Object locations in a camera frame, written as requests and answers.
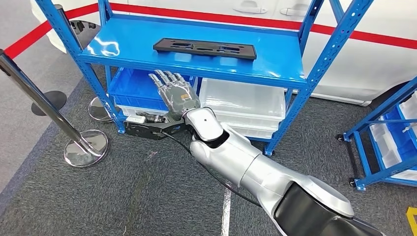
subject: robotic arm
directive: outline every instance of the robotic arm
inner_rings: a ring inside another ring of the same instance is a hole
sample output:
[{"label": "robotic arm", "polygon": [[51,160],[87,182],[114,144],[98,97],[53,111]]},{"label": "robotic arm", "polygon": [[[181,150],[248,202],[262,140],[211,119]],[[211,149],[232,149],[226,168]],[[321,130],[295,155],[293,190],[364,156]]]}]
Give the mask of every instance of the robotic arm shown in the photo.
[{"label": "robotic arm", "polygon": [[191,127],[191,154],[233,184],[246,188],[284,236],[383,236],[354,218],[347,198],[319,179],[290,170],[253,147],[250,141],[218,122],[210,108],[177,73],[165,82],[150,74],[170,112],[168,120],[183,119]]}]

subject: car door handle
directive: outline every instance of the car door handle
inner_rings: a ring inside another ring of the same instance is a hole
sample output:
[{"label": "car door handle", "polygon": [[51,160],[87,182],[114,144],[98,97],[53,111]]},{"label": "car door handle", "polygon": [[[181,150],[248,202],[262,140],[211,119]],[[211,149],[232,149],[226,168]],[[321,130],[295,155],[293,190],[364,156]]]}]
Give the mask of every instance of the car door handle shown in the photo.
[{"label": "car door handle", "polygon": [[268,9],[260,5],[256,0],[243,0],[235,5],[233,10],[253,14],[264,14],[268,12]]},{"label": "car door handle", "polygon": [[305,16],[307,14],[306,10],[292,9],[292,8],[281,8],[279,13],[286,16]]}]

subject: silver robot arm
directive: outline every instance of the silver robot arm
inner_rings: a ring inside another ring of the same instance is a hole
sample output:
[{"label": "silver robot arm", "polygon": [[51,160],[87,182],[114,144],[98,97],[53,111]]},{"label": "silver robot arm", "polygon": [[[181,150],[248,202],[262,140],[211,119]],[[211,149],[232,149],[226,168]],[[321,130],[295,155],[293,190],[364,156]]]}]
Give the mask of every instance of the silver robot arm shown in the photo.
[{"label": "silver robot arm", "polygon": [[347,198],[319,179],[290,170],[262,155],[250,141],[208,108],[186,112],[195,133],[192,155],[246,188],[284,236],[382,236],[354,218]]}]

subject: blue cart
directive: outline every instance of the blue cart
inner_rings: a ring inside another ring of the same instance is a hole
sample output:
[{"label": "blue cart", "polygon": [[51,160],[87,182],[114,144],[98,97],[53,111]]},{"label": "blue cart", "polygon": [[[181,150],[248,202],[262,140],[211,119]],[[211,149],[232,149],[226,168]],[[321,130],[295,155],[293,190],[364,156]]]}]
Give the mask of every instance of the blue cart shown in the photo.
[{"label": "blue cart", "polygon": [[[414,174],[417,170],[417,138],[415,131],[412,129],[413,125],[411,125],[411,123],[417,122],[417,119],[405,119],[400,106],[401,102],[407,100],[416,90],[417,77],[408,82],[352,129],[339,136],[340,141],[356,143],[364,169],[365,177],[352,178],[350,182],[352,187],[364,191],[367,185],[377,182],[417,186],[416,175]],[[375,130],[377,126],[374,125],[382,125],[385,131]],[[379,167],[379,171],[376,173],[371,172],[362,143],[362,133],[368,133],[370,136],[370,142]],[[375,136],[378,135],[376,133],[386,133],[387,141],[378,145],[378,141],[375,140]],[[392,153],[385,154],[389,149],[392,150]]]}]

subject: carpet floor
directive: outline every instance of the carpet floor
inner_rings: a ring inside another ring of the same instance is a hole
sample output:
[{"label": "carpet floor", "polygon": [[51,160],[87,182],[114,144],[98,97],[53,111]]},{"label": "carpet floor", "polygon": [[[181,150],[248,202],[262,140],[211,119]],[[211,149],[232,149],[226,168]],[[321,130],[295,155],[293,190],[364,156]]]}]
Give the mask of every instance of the carpet floor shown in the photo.
[{"label": "carpet floor", "polygon": [[[28,157],[14,177],[20,181],[12,179],[2,193],[7,199],[0,202],[0,235],[221,235],[224,188],[175,142],[120,135],[113,124],[90,119],[87,106],[94,94],[86,82],[80,83],[66,117],[80,131],[105,132],[109,154],[94,166],[72,168],[62,156],[68,138],[51,125],[46,132],[55,129],[54,135],[38,142],[43,149]],[[272,158],[330,184],[351,200],[359,218],[387,236],[411,236],[405,214],[408,206],[417,207],[415,188],[378,183],[358,192],[348,185],[354,171],[346,144],[334,136],[369,111],[312,98]],[[177,137],[190,139],[185,133]],[[232,194],[227,235],[279,234],[260,208]]]}]

